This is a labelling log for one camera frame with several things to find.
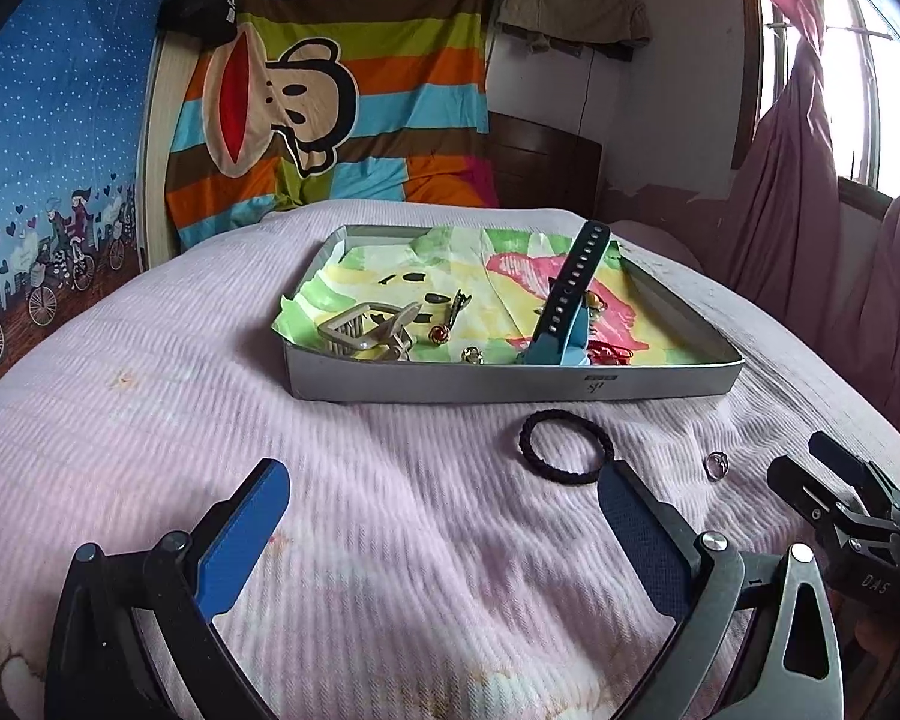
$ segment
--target blue gripper pad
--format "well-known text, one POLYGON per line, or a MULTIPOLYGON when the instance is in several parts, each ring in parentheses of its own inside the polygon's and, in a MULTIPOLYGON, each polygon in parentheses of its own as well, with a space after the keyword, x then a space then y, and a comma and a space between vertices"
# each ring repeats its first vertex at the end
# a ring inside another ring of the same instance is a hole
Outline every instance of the blue gripper pad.
POLYGON ((617 471, 606 463, 597 480, 600 509, 653 607, 679 624, 692 603, 690 568, 658 519, 617 471))
POLYGON ((290 474, 272 461, 197 563, 194 600, 203 619, 229 611, 290 503, 290 474))

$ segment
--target black bag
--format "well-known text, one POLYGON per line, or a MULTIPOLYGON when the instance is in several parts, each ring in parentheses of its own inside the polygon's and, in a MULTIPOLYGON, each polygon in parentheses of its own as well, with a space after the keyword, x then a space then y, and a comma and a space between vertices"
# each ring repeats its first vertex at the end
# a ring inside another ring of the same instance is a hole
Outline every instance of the black bag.
POLYGON ((163 0, 156 25, 216 49, 237 37, 237 6, 234 0, 163 0))

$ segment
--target red mouth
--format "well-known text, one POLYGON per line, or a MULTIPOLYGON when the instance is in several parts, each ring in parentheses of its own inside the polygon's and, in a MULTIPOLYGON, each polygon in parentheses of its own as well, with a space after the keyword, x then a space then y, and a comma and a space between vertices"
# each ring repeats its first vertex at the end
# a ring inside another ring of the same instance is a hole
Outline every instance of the red mouth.
POLYGON ((250 48, 247 33, 241 32, 226 60, 220 82, 220 132, 233 162, 240 156, 247 133, 247 105, 250 99, 250 48))

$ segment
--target silver ring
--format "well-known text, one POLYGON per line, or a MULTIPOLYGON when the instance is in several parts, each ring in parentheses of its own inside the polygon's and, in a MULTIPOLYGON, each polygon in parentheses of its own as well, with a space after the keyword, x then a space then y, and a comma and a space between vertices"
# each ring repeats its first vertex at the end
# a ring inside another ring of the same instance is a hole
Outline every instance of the silver ring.
POLYGON ((730 470, 730 461, 724 452, 711 452, 703 458, 703 470, 711 482, 719 482, 730 470))

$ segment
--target striped blanket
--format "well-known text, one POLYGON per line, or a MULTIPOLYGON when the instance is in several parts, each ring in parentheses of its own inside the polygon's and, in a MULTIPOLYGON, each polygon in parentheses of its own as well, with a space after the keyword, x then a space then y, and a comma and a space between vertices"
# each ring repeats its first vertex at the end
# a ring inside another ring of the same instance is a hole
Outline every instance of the striped blanket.
POLYGON ((167 170, 184 248, 316 200, 493 206, 492 0, 237 0, 197 63, 167 170))

